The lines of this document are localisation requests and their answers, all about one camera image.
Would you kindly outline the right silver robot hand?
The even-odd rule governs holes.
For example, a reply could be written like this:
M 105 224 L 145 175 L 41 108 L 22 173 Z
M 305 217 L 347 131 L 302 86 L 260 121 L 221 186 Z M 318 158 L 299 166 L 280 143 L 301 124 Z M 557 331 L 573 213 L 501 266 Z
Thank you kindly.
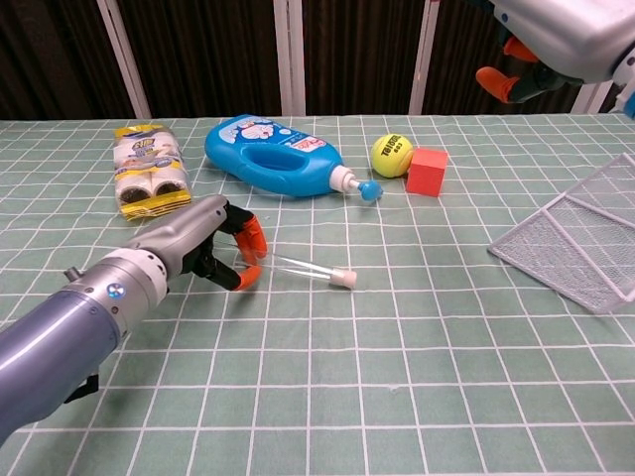
M 632 1 L 477 1 L 500 23 L 503 53 L 529 62 L 523 77 L 480 68 L 480 86 L 503 103 L 570 84 L 611 80 L 621 88 L 615 108 L 634 116 Z

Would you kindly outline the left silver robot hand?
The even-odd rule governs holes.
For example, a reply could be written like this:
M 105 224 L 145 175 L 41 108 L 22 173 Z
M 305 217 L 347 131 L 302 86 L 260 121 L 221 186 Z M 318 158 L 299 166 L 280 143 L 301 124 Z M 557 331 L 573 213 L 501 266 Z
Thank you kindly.
M 247 267 L 236 271 L 213 255 L 214 235 L 231 236 Z M 147 250 L 164 264 L 168 277 L 193 273 L 228 291 L 252 287 L 260 278 L 267 242 L 258 218 L 215 194 L 170 213 L 130 239 L 125 246 Z

